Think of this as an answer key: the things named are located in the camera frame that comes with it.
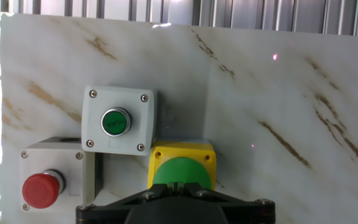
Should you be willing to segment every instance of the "green push button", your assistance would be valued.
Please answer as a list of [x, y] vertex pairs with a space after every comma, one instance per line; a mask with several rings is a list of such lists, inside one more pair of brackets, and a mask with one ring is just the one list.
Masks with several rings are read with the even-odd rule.
[[153, 184], [169, 184], [170, 182], [199, 183], [211, 189], [211, 178], [207, 170], [199, 162], [177, 157], [164, 162], [154, 174]]
[[122, 108], [107, 111], [102, 118], [103, 131], [110, 136], [120, 136], [126, 133], [131, 125], [131, 117]]

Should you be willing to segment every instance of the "red push button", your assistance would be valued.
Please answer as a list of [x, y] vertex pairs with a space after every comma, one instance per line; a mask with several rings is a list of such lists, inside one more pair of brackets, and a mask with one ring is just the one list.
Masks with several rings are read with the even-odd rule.
[[23, 185], [24, 200], [34, 208], [47, 208], [56, 202], [59, 196], [58, 180], [48, 174], [34, 174]]

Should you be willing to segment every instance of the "black mount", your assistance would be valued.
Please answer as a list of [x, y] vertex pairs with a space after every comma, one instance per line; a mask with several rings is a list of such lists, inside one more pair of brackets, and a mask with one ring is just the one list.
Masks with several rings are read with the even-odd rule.
[[154, 184], [106, 206], [76, 208], [77, 224], [275, 223], [275, 203], [245, 202], [198, 183]]

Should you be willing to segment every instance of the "yellow button enclosure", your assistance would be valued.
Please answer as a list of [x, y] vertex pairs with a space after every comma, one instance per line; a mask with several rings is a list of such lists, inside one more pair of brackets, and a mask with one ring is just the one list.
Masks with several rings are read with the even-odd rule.
[[213, 146], [208, 141], [203, 142], [175, 142], [157, 141], [150, 154], [149, 177], [147, 188], [153, 186], [153, 179], [158, 168], [166, 161], [187, 157], [199, 162], [207, 170], [211, 179], [211, 190], [215, 190], [216, 155]]

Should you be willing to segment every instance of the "brown vein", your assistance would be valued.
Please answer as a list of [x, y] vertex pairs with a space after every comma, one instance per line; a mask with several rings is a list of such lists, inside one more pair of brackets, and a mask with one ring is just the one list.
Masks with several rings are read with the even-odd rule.
[[311, 58], [311, 57], [306, 57], [305, 61], [308, 62], [313, 69], [316, 71], [316, 73], [318, 75], [320, 75], [321, 77], [325, 78], [328, 80], [329, 85], [331, 85], [335, 90], [341, 90], [334, 82], [332, 82], [331, 80], [329, 80], [329, 77], [327, 75], [326, 72], [324, 72], [321, 67]]
[[98, 51], [100, 51], [105, 56], [111, 57], [114, 60], [117, 60], [116, 57], [112, 56], [109, 52], [107, 52], [103, 47], [107, 46], [99, 37], [95, 37], [93, 40], [86, 40], [90, 45], [95, 47]]
[[223, 184], [221, 184], [218, 180], [216, 180], [216, 183], [219, 184], [224, 189]]
[[311, 169], [310, 163], [306, 159], [301, 157], [299, 155], [299, 153], [297, 153], [297, 151], [294, 148], [292, 148], [292, 146], [288, 142], [286, 142], [279, 134], [277, 134], [266, 122], [258, 121], [258, 123], [260, 125], [262, 125], [263, 127], [267, 128], [276, 137], [276, 139], [285, 147], [285, 149], [289, 153], [291, 153], [296, 159], [298, 159], [307, 168]]
[[11, 104], [11, 102], [9, 102], [7, 98], [3, 98], [2, 102], [4, 102], [5, 107], [11, 112], [11, 115], [13, 117], [15, 117], [19, 121], [22, 121], [19, 117], [20, 116], [19, 112], [13, 109], [13, 105]]
[[225, 65], [219, 62], [218, 58], [215, 56], [215, 53], [205, 44], [205, 42], [201, 39], [201, 37], [193, 30], [190, 29], [194, 34], [196, 34], [196, 38], [198, 39], [198, 42], [201, 43], [198, 47], [204, 51], [208, 56], [215, 59], [217, 63], [219, 63], [219, 68], [222, 70], [222, 72], [228, 72], [230, 74], [230, 77], [234, 80], [235, 74], [233, 70], [228, 69]]
[[343, 140], [345, 140], [346, 144], [350, 147], [350, 149], [354, 152], [354, 154], [358, 158], [358, 148], [350, 140], [348, 140], [348, 138], [345, 137], [345, 132], [342, 130], [342, 128], [339, 127], [337, 124], [332, 124], [328, 119], [325, 119], [325, 122], [324, 122], [323, 118], [317, 112], [317, 110], [316, 110], [316, 114], [317, 114], [317, 117], [328, 127], [329, 132], [331, 132], [331, 134], [334, 136], [335, 140], [338, 143], [339, 143], [339, 141], [336, 139], [334, 133], [331, 131], [331, 128], [329, 127], [328, 123], [331, 124], [332, 126], [334, 126], [339, 131], [339, 134], [341, 134]]
[[350, 142], [347, 138], [344, 138], [344, 140], [358, 158], [358, 148], [352, 142]]
[[335, 134], [333, 133], [331, 127], [329, 126], [328, 124], [328, 120], [327, 119], [324, 119], [321, 114], [316, 110], [316, 108], [314, 109], [314, 111], [316, 112], [317, 114], [317, 117], [320, 119], [320, 121], [327, 127], [328, 131], [331, 133], [331, 135], [334, 137], [335, 141], [338, 142], [338, 144], [340, 144], [342, 147], [343, 145], [338, 141], [338, 139], [336, 138]]
[[339, 120], [339, 116], [338, 113], [335, 111], [334, 107], [329, 103], [329, 101], [327, 100], [327, 98], [323, 95], [319, 95], [319, 94], [315, 94], [314, 97], [324, 103], [326, 105], [326, 107], [330, 110], [330, 112], [333, 114], [335, 120], [337, 120], [339, 122], [339, 124], [346, 129], [346, 127], [342, 124], [342, 122]]
[[55, 105], [59, 109], [61, 109], [63, 112], [65, 112], [69, 117], [71, 117], [73, 120], [75, 120], [78, 123], [81, 123], [81, 115], [77, 113], [69, 112], [68, 108], [66, 108], [65, 103], [54, 99], [49, 93], [45, 92], [41, 87], [39, 87], [34, 82], [30, 82], [29, 84], [29, 93], [35, 95], [36, 97], [40, 98], [41, 100], [44, 100], [44, 102]]

